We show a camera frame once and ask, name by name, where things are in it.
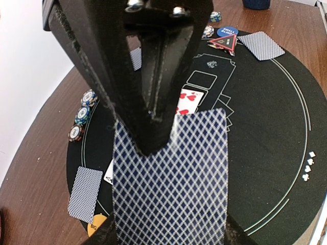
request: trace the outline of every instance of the heart symbol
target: heart symbol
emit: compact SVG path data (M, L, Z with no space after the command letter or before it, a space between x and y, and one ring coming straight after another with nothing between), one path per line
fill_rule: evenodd
M307 165L307 166L306 166L306 169L305 169L305 172L308 173L308 172L310 172L310 171L311 171L311 168Z
M189 112L189 110L182 110L179 113L182 114L182 115L186 115L186 114L188 114L188 112Z
M312 164L314 164L312 158L308 159L308 164L311 166Z
M195 98L196 98L196 96L195 96L195 95L190 95L190 96L188 96L188 99L189 99L190 101L194 101L194 100L195 100Z

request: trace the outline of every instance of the wooden table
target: wooden table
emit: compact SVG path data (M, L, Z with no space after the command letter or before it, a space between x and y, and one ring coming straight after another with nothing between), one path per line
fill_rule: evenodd
M327 94L327 36L317 8L273 0L269 10L253 11L243 8L241 0L215 2L223 18L215 27L265 31L311 71ZM0 189L5 245L80 244L87 238L79 220L67 213L66 183L67 132L87 88L73 68L19 147Z

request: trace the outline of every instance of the black metal bracket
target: black metal bracket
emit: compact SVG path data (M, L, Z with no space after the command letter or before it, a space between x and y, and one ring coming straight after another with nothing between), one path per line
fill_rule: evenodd
M172 16L176 6L187 14ZM43 26L148 155L169 140L179 93L213 3L148 0L137 12L126 7L126 1L45 0ZM142 79L132 68L130 35L142 44Z

